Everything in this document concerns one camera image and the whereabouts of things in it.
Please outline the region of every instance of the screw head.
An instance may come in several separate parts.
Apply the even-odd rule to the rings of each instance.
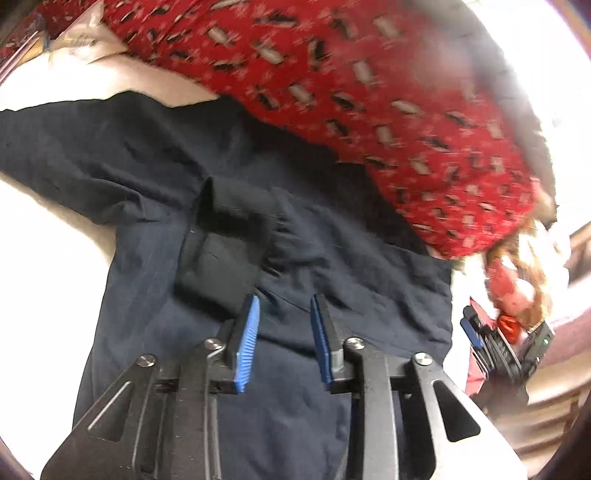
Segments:
[[[351,337],[345,340],[345,346],[351,350],[361,350],[365,348],[365,342],[358,337]]]
[[[422,367],[428,367],[433,363],[433,358],[431,358],[431,355],[425,352],[415,353],[413,358],[414,361]]]
[[[207,350],[219,350],[221,347],[223,347],[222,341],[216,337],[206,339],[203,344]]]
[[[141,367],[151,367],[156,363],[156,357],[151,353],[145,353],[140,355],[136,360],[135,363]]]

